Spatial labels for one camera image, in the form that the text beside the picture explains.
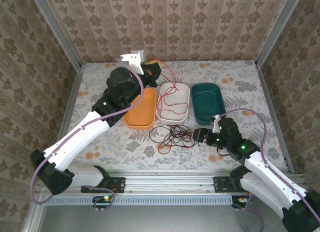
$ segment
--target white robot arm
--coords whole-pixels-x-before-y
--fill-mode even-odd
[[[289,232],[313,232],[320,226],[320,195],[308,192],[278,170],[252,141],[243,139],[232,118],[213,117],[213,130],[200,128],[193,138],[227,152],[241,166],[230,172],[236,190],[253,193],[282,219]]]
[[[129,70],[123,67],[114,69],[106,80],[107,89],[86,117],[59,142],[43,152],[36,149],[30,155],[35,168],[31,184],[37,174],[53,195],[71,186],[107,188],[110,176],[100,166],[74,168],[69,165],[92,140],[123,117],[124,110],[129,109],[143,88],[156,87],[161,73],[158,63],[140,64],[140,55],[126,54],[121,57],[122,61],[129,61],[130,68],[137,74],[131,76]]]

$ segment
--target wire bundle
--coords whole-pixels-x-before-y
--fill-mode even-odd
[[[149,139],[152,142],[159,144],[157,148],[160,154],[168,154],[171,151],[172,147],[192,148],[198,143],[192,138],[192,131],[188,127],[184,125],[166,126],[168,126],[169,128],[164,126],[154,127],[149,133]],[[162,141],[155,141],[151,138],[151,133],[157,128],[164,128],[169,131],[169,133],[164,137]],[[162,153],[161,149],[165,147],[169,148],[169,150],[166,153]]]
[[[151,61],[157,61],[157,62],[163,64],[166,68],[169,69],[169,71],[172,73],[172,75],[173,75],[173,77],[174,77],[174,82],[173,82],[173,81],[171,81],[169,78],[167,78],[165,75],[163,75],[163,74],[161,73],[161,75],[162,75],[165,79],[167,79],[169,82],[172,83],[172,86],[169,87],[169,88],[165,91],[164,94],[160,95],[159,101],[158,101],[158,103],[157,103],[157,105],[156,105],[156,109],[159,111],[159,117],[161,117],[161,113],[162,113],[163,111],[173,112],[173,113],[175,113],[175,114],[177,114],[177,115],[184,114],[184,113],[188,110],[188,107],[189,107],[188,103],[168,104],[168,103],[166,102],[166,100],[165,100],[165,98],[166,98],[167,96],[174,94],[176,91],[179,92],[179,89],[178,89],[177,86],[176,86],[177,77],[176,77],[175,73],[174,73],[174,72],[172,71],[172,69],[171,69],[166,63],[164,63],[163,61],[158,60],[158,59],[151,59]],[[164,104],[166,104],[167,106],[186,105],[186,108],[185,108],[185,110],[184,110],[182,113],[177,113],[177,112],[174,111],[173,109],[163,109]]]

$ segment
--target floral tablecloth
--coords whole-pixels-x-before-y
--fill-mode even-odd
[[[226,110],[246,107],[259,112],[267,123],[267,137],[264,146],[266,156],[280,170],[286,170],[284,157],[270,118],[268,106],[261,88],[253,61],[210,61],[210,62],[167,62],[177,76],[179,83],[190,88],[201,82],[216,83],[222,92]],[[91,110],[106,86],[110,72],[116,63],[91,63],[84,68],[82,83],[75,103],[69,130],[75,127]],[[167,76],[170,72],[163,68]],[[158,79],[160,86],[165,83]],[[195,122],[192,102],[185,125],[191,130],[201,126]],[[261,142],[263,126],[256,115],[248,111],[228,115],[238,124],[244,138],[256,144]],[[154,126],[160,125],[156,120]],[[164,136],[163,129],[157,129],[158,136]],[[100,165],[105,169],[158,170],[158,169],[221,169],[232,170],[239,163],[230,157],[221,157],[214,147],[200,144],[193,148],[173,148],[167,155],[158,153],[157,144],[149,139],[148,130],[131,130],[120,120],[106,133],[98,136],[73,160],[73,166],[88,167]]]

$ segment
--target wallpaper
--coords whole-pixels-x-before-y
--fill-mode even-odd
[[[0,231],[30,207],[29,155],[54,143],[75,71],[33,0],[0,0]]]
[[[48,0],[82,64],[254,60],[285,0]]]
[[[262,66],[298,173],[320,191],[320,0],[300,0]]]

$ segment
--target black wire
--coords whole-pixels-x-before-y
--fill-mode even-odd
[[[219,148],[216,148],[216,152],[221,156],[221,157],[226,157],[226,156],[230,156],[230,154],[226,153],[226,154],[220,154],[219,153]]]
[[[163,144],[163,147],[182,147],[182,148],[192,148],[196,146],[198,143],[192,138],[192,131],[185,125],[167,125],[170,128],[164,127],[164,126],[157,126],[154,127],[152,130],[149,132],[149,139],[158,144]],[[168,134],[164,137],[162,141],[155,141],[154,139],[151,138],[151,133],[157,129],[157,128],[164,128],[168,130]]]

